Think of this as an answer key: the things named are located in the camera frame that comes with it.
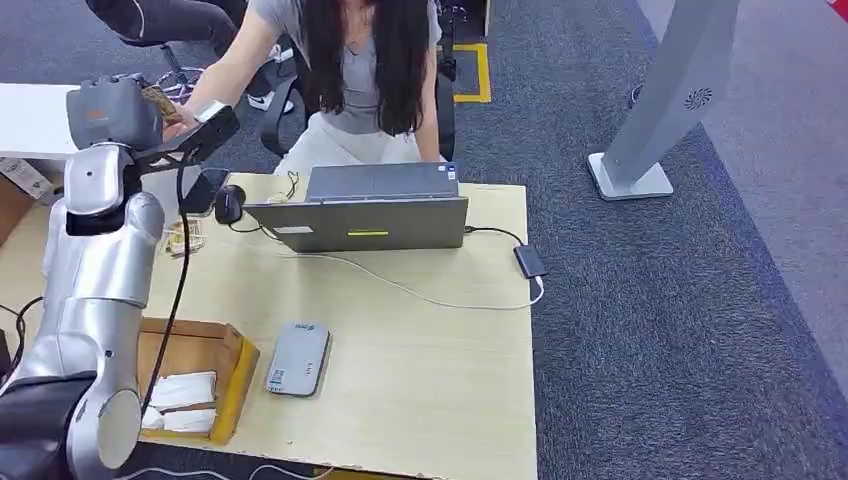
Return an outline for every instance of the power bank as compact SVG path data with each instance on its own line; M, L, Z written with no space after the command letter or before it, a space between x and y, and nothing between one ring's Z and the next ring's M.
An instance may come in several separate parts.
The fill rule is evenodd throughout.
M274 348L265 389L271 393L300 397L314 394L329 341L330 332L321 325L284 325Z

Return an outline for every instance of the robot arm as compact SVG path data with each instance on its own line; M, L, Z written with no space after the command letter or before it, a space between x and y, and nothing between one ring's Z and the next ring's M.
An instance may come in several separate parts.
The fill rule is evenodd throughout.
M217 104L162 143L162 116L141 89L101 78L68 94L81 150L50 214L41 325L0 388L2 479L113 478L138 440L138 332L164 227L141 176L202 162L238 129Z

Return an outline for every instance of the white pants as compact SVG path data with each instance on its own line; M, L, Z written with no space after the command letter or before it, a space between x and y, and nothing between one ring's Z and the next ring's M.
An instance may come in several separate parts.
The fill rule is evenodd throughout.
M366 163L420 162L415 136L391 136L385 132L354 135L328 124L320 113L312 115L309 127L274 169L274 175L287 172L309 175L312 167L362 165Z

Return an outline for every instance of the black cable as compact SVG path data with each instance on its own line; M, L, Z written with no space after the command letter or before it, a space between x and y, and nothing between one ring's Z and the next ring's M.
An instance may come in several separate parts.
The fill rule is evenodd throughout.
M297 191L297 185L300 183L300 174L298 172L292 172L291 170L289 170L286 173L286 176L289 177L289 182L291 182L292 184L288 193L286 193L286 200L291 200L291 197L294 196L294 192Z
M0 303L0 310L6 310L7 312L11 313L15 317L18 316L18 312L12 310L11 308L7 307L6 305L3 305L2 303Z
M264 228L260 228L260 230L262 230L262 233L264 233L264 234L265 234L265 236L266 236L266 237L268 237L268 238L270 238L271 240L273 240L273 241L275 241L275 242L279 242L279 241L280 241L280 239L279 239L279 238L277 238L277 237L275 237L275 236L271 235L270 233L268 233L268 230L265 230Z
M512 233L512 232L510 232L510 231L508 231L508 230L504 230L504 229L502 229L502 228L495 228L495 227L472 227L471 225L466 225L466 226L465 226L465 233L474 233L474 232L498 232L498 233L503 233L504 235L509 235L510 237L514 238L514 239L515 239L515 241L516 241L516 242L518 242L518 244L519 244L519 245L524 246L524 242L523 242L520 238L518 238L518 235L516 235L516 234L514 234L514 233Z
M253 229L250 229L250 230L238 230L238 229L236 229L236 227L234 227L232 224L229 224L229 225L227 225L227 226L228 226L228 227L230 227L230 230L232 230L232 231L234 231L234 232L236 232L236 233L253 233L253 232L258 232L259 230L262 230L262 227L261 227L261 226L256 227L256 228L253 228Z
M256 227L256 228L250 229L250 230L237 230L237 229L236 229L235 227L233 227L232 225L227 225L227 226L228 226L228 227L230 227L230 230L232 230L232 231L234 231L234 232L236 232L236 233L253 233L253 232L262 231L262 233L264 233L264 234L265 234L265 236L266 236L266 237L268 237L268 238L270 238L271 240L273 240L273 241L275 241L275 242L279 242L279 241L280 241L280 239L279 239L279 238L277 238L277 237L275 237L275 236L271 235L270 233L268 233L268 230L266 230L266 229L265 229L262 225L260 225L260 226L258 226L258 227Z
M21 359L24 356L24 343L26 343L26 320L24 319L24 315L26 312L32 308L36 303L44 300L44 297L35 297L29 301L24 308L21 309L20 312L17 312L17 317L15 319L15 330L18 332L18 348L15 350L15 356L12 358L12 366L10 370L14 370L18 367L18 364L21 363Z
M177 208L180 212L180 219L183 222L183 268L180 272L180 281L177 284L177 292L174 294L174 303L171 306L171 314L168 316L168 323L165 325L165 332L162 334L162 343L159 345L159 355L156 357L156 363L153 365L153 372L150 374L150 383L147 386L147 393L144 394L144 401L141 403L141 414L144 415L147 410L147 405L150 403L150 396L153 394L153 387L156 385L156 380L159 378L159 369L162 368L162 360L165 358L165 349L168 348L168 338L171 336L171 329L174 327L174 320L177 317L177 309L180 306L180 299L183 296L183 287L185 287L186 277L188 276L188 258L191 253L190 233L188 229L188 217L186 217L185 209L183 208L183 173L185 171L185 161L180 163L177 168Z

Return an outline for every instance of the woman's arm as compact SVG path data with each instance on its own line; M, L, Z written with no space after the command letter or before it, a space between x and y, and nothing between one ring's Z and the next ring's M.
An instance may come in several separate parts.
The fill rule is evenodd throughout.
M197 114L213 100L235 106L250 79L265 63L268 51L277 37L279 35L271 25L255 11L248 9L233 44L220 60L200 76L191 98L185 104L186 108Z
M438 162L439 118L436 115L436 49L427 52L424 85L421 88L421 126L415 131L415 143L421 160Z

